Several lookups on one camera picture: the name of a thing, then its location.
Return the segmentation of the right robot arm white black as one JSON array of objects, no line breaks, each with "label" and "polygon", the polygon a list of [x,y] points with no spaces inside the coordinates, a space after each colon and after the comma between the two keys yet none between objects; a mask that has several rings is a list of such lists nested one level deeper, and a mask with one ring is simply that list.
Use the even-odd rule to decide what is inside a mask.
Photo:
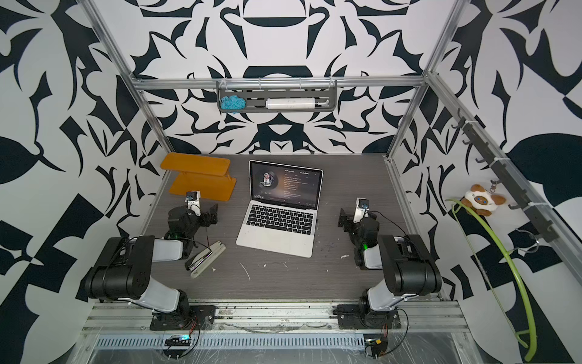
[{"label": "right robot arm white black", "polygon": [[420,236],[381,234],[374,212],[363,208],[353,214],[341,209],[338,226],[354,245],[356,266],[383,273],[380,283],[360,297],[361,315],[391,312],[401,302],[441,290],[442,275]]}]

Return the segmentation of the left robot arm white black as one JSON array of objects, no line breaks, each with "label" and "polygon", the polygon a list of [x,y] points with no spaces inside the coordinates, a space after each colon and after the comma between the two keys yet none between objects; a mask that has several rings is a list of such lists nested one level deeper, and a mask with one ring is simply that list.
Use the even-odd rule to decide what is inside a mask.
[{"label": "left robot arm white black", "polygon": [[187,295],[152,277],[155,262],[184,261],[193,271],[202,265],[192,251],[202,246],[195,240],[200,228],[218,223],[218,205],[206,212],[179,206],[168,213],[168,231],[153,235],[109,238],[94,267],[83,281],[86,295],[102,301],[123,301],[165,315],[188,317]]}]

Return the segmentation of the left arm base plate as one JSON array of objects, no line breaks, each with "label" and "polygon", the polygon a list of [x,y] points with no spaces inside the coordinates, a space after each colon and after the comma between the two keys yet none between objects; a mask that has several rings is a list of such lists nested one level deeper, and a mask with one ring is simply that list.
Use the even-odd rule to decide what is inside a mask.
[{"label": "left arm base plate", "polygon": [[153,312],[149,329],[153,332],[186,331],[193,326],[195,329],[210,329],[215,321],[216,309],[214,305],[195,305],[183,314]]}]

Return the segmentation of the silver laptop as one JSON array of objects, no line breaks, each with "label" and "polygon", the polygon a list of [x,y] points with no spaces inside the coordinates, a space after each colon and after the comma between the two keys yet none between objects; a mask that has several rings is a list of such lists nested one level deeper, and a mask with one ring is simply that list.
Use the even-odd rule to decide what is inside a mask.
[{"label": "silver laptop", "polygon": [[312,257],[324,171],[249,162],[250,203],[238,247]]}]

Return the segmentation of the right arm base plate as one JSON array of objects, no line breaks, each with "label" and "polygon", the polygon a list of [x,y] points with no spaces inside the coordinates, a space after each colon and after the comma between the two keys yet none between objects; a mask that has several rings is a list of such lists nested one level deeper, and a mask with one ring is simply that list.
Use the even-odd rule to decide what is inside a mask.
[{"label": "right arm base plate", "polygon": [[374,312],[367,306],[340,304],[333,310],[341,329],[401,329],[400,315],[390,312]]}]

